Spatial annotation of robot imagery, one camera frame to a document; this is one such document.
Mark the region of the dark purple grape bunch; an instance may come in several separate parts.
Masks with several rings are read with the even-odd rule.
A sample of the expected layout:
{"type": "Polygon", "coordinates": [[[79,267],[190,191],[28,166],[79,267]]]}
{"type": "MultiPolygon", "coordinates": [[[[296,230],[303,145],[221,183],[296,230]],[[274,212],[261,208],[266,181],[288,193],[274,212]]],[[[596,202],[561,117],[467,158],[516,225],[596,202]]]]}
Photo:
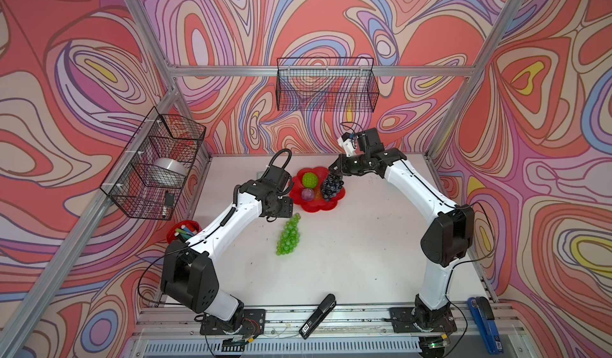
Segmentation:
{"type": "Polygon", "coordinates": [[[320,192],[326,202],[336,198],[344,188],[344,181],[341,175],[328,174],[320,187],[320,192]]]}

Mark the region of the purple fig fruit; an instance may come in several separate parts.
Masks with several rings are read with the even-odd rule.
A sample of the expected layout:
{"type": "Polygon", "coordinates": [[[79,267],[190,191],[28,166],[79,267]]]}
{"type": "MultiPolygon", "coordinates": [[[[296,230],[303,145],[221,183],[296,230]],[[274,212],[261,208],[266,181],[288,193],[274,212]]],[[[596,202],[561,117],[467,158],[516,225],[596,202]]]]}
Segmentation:
{"type": "Polygon", "coordinates": [[[316,191],[312,188],[303,188],[301,191],[301,198],[305,202],[312,202],[317,197],[316,191]]]}

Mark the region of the green grape bunch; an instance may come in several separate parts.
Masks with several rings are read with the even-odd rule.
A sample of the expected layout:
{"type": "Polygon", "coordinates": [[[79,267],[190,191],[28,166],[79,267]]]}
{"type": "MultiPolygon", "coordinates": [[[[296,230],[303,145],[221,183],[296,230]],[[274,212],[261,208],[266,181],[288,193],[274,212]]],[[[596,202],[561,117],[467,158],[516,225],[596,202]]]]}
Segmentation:
{"type": "Polygon", "coordinates": [[[279,256],[293,253],[301,241],[299,232],[300,214],[292,216],[284,225],[277,240],[276,254],[279,256]]]}

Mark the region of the green bumpy pear fruit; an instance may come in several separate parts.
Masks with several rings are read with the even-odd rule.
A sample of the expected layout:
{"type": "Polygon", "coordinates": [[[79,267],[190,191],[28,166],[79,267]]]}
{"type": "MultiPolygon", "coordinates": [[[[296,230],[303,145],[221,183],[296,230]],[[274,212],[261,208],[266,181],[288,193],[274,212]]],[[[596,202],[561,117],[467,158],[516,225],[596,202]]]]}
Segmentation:
{"type": "Polygon", "coordinates": [[[302,184],[307,189],[316,189],[319,186],[320,179],[314,172],[306,172],[302,176],[302,184]]]}

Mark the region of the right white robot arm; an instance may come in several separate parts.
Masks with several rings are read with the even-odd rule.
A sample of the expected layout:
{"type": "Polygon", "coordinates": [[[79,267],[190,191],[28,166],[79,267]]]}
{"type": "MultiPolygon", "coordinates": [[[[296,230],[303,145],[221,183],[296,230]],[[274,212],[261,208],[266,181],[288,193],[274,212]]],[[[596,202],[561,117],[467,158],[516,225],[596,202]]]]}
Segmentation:
{"type": "Polygon", "coordinates": [[[338,155],[328,168],[324,186],[340,186],[344,177],[376,174],[396,187],[417,208],[427,229],[419,245],[425,255],[426,271],[415,297],[414,319],[425,328],[449,313],[449,288],[454,270],[465,264],[473,245],[475,213],[459,205],[430,184],[397,149],[338,155]]]}

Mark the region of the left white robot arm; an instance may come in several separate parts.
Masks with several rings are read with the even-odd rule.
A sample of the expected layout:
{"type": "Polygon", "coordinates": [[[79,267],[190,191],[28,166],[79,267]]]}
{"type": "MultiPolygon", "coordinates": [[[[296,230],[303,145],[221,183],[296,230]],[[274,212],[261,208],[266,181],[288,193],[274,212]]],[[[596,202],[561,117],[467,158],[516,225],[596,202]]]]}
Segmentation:
{"type": "Polygon", "coordinates": [[[160,290],[195,313],[205,313],[225,323],[240,322],[243,303],[220,289],[215,264],[248,225],[259,218],[273,221],[293,215],[284,187],[250,180],[234,188],[233,202],[209,226],[186,242],[173,241],[166,249],[160,290]]]}

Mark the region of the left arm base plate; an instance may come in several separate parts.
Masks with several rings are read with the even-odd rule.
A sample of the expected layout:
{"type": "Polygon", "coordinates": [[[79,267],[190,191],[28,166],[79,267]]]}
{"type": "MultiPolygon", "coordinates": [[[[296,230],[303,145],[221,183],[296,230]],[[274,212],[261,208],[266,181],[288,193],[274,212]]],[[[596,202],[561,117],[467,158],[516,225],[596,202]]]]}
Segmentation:
{"type": "Polygon", "coordinates": [[[229,321],[206,313],[197,315],[194,320],[200,324],[202,336],[256,337],[265,331],[266,310],[239,310],[229,321]]]}

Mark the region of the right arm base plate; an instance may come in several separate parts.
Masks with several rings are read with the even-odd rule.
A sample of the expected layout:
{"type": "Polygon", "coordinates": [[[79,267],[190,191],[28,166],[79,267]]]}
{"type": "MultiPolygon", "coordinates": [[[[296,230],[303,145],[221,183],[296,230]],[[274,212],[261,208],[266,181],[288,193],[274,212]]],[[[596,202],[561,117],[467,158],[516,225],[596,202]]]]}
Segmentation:
{"type": "Polygon", "coordinates": [[[393,307],[389,308],[388,321],[396,333],[452,334],[457,331],[449,306],[438,310],[420,306],[393,307]]]}

